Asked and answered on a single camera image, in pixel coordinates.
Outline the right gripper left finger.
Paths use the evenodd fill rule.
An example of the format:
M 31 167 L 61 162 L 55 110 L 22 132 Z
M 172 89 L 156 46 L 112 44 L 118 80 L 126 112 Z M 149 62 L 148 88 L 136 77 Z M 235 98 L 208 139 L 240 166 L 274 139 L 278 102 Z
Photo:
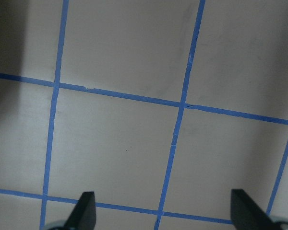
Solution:
M 96 202 L 94 192 L 83 192 L 69 218 L 64 230 L 93 230 L 96 226 Z

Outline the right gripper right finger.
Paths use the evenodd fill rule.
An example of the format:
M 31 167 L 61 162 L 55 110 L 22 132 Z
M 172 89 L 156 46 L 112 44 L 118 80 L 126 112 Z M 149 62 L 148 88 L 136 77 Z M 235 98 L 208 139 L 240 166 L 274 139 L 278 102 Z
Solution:
M 237 230 L 281 230 L 243 189 L 232 189 L 230 219 Z

